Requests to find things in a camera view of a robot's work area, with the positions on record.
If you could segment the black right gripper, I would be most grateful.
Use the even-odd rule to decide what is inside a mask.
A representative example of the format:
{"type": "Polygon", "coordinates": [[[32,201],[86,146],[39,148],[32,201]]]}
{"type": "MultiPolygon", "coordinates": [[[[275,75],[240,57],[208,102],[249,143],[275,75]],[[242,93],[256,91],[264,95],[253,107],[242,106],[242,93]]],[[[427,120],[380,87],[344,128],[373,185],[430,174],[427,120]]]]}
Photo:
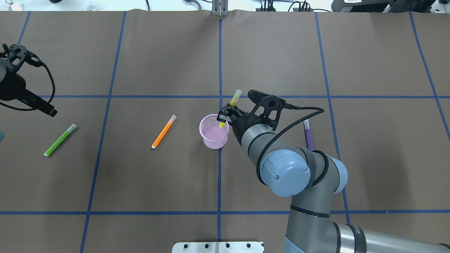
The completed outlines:
{"type": "Polygon", "coordinates": [[[217,115],[217,121],[220,123],[229,123],[232,132],[238,143],[242,143],[244,133],[252,126],[265,124],[262,117],[245,112],[238,106],[227,105],[227,110],[220,110],[217,115]]]}

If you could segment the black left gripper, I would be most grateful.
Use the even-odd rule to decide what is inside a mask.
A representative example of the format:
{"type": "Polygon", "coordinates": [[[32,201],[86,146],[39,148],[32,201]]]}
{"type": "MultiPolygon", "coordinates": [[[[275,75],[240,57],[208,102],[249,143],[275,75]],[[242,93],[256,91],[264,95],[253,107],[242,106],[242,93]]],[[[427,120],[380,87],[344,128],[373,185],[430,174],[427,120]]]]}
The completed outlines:
{"type": "Polygon", "coordinates": [[[45,101],[35,93],[27,91],[25,79],[17,74],[23,64],[24,60],[1,60],[1,101],[18,100],[28,105],[30,109],[39,110],[46,115],[54,117],[58,113],[55,107],[51,105],[54,92],[50,99],[45,101]]]}

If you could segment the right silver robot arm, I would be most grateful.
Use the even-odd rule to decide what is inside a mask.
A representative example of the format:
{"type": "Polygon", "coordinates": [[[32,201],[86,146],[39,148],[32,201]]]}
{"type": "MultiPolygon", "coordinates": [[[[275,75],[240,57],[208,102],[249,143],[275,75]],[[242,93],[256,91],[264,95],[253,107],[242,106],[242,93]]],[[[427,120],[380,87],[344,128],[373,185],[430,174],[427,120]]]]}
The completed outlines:
{"type": "Polygon", "coordinates": [[[285,253],[448,253],[449,245],[427,243],[331,221],[333,195],[348,180],[344,164],[325,153],[285,143],[281,135],[323,112],[291,123],[279,133],[270,129],[273,108],[257,116],[227,104],[218,121],[230,123],[233,133],[256,167],[258,180],[280,197],[291,197],[284,237],[285,253]]]}

